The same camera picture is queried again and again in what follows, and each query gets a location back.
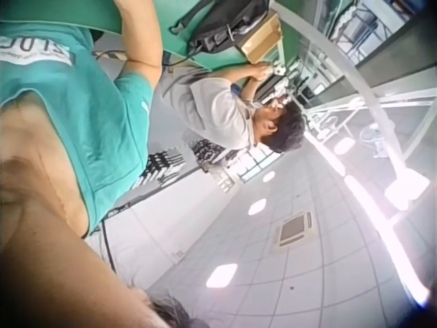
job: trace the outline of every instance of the teal t-shirt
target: teal t-shirt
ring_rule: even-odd
[[[46,105],[89,216],[89,232],[145,169],[153,88],[140,74],[112,81],[87,29],[2,24],[1,105],[32,90]]]

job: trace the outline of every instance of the backpack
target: backpack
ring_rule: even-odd
[[[220,53],[240,43],[267,17],[270,0],[200,0],[170,31],[178,35],[196,14],[214,3],[196,26],[187,44],[187,54]]]

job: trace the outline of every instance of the table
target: table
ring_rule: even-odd
[[[164,49],[186,56],[186,42],[209,7],[202,10],[180,35],[174,36],[169,28],[187,13],[198,0],[156,0],[155,6],[163,37]],[[121,33],[122,20],[113,0],[2,0],[0,20],[9,22],[60,23]],[[266,60],[283,59],[282,45]],[[230,48],[218,54],[200,53],[194,62],[208,69],[246,62],[237,49]]]

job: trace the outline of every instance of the cardboard box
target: cardboard box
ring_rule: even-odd
[[[256,64],[273,50],[282,40],[282,29],[279,15],[270,11],[267,17],[238,45],[240,51],[249,62]]]

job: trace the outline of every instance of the black hair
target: black hair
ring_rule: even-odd
[[[151,298],[153,310],[171,328],[210,328],[203,320],[191,318],[184,306],[174,297]]]
[[[274,152],[287,152],[301,147],[305,132],[305,117],[294,102],[284,105],[285,113],[278,119],[277,130],[261,139]]]

